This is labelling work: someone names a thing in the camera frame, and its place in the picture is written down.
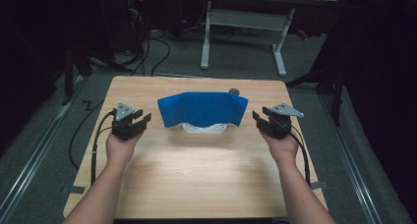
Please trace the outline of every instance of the desk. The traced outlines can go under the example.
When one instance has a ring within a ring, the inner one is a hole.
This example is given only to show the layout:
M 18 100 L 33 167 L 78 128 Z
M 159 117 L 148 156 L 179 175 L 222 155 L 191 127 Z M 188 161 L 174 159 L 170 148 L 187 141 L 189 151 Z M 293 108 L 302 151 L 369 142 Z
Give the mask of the desk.
M 240 127 L 228 126 L 221 135 L 187 134 L 181 126 L 164 128 L 156 101 L 184 91 L 240 90 L 249 99 Z M 280 102 L 291 104 L 285 84 L 278 81 L 116 77 L 107 92 L 101 118 L 122 101 L 151 113 L 123 179 L 116 218 L 248 218 L 286 216 L 278 170 L 268 145 L 259 134 L 252 111 Z M 296 118 L 293 125 L 299 129 Z M 111 125 L 107 120 L 103 128 Z M 74 186 L 89 187 L 91 148 Z M 97 174 L 105 163 L 105 140 L 97 149 Z M 317 181 L 313 164 L 312 183 Z M 297 166 L 304 171 L 301 149 Z M 321 190 L 315 194 L 326 206 Z M 70 194 L 67 216 L 83 195 Z
M 336 1 L 336 0 L 316 0 L 316 1 Z M 252 12 L 231 11 L 223 9 L 212 9 L 211 2 L 208 1 L 206 14 L 206 35 L 203 43 L 201 68 L 209 67 L 209 30 L 211 25 L 233 26 L 241 28 L 261 28 L 269 30 L 280 30 L 277 43 L 272 46 L 276 68 L 280 76 L 285 77 L 286 71 L 281 56 L 281 48 L 285 36 L 291 25 L 295 8 L 289 9 L 286 16 L 261 14 Z

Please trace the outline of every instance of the dark background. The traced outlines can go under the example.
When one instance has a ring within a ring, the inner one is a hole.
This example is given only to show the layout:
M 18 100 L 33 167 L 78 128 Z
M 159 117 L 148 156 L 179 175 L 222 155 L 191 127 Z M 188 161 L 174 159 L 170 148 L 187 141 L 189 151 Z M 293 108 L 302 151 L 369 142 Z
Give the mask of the dark background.
M 198 20 L 196 10 L 202 6 L 190 0 L 146 1 L 152 24 L 176 34 L 186 27 L 183 20 L 188 24 Z M 328 34 L 312 72 L 342 67 L 343 83 L 371 146 L 416 221 L 416 0 L 338 2 L 367 9 L 336 16 L 329 10 L 300 8 L 290 32 Z M 1 154 L 55 90 L 54 81 L 64 69 L 65 51 L 71 44 L 81 42 L 110 59 L 115 51 L 131 49 L 124 5 L 125 0 L 0 0 Z M 346 48 L 352 36 L 358 41 Z M 334 61 L 345 51 L 349 54 L 341 63 Z M 324 74 L 314 82 L 333 77 Z

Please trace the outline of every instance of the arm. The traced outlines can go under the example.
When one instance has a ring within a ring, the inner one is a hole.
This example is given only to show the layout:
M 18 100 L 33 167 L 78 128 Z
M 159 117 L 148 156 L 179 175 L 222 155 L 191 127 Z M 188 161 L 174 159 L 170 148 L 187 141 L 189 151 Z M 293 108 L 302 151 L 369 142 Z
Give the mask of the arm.
M 297 168 L 297 142 L 290 136 L 273 139 L 260 131 L 279 170 L 290 223 L 335 223 Z
M 106 166 L 64 223 L 113 223 L 123 174 L 142 134 L 127 141 L 108 136 Z

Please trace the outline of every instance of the forearm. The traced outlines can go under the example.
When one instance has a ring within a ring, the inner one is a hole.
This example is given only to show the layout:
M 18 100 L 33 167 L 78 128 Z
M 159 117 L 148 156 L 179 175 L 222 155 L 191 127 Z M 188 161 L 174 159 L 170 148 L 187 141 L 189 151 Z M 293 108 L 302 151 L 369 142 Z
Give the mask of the forearm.
M 124 168 L 106 166 L 64 223 L 113 223 Z
M 334 223 L 328 211 L 308 186 L 295 161 L 278 164 L 288 218 L 297 223 Z

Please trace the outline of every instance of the hand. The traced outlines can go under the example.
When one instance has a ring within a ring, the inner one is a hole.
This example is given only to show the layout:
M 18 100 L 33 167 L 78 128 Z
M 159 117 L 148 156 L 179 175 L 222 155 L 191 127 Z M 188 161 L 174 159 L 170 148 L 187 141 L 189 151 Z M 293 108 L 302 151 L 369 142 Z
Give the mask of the hand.
M 124 170 L 135 152 L 135 145 L 143 134 L 144 132 L 130 140 L 120 140 L 110 133 L 106 142 L 107 165 Z
M 286 136 L 284 139 L 275 139 L 260 131 L 269 146 L 270 155 L 276 164 L 294 163 L 298 151 L 298 143 L 292 136 Z

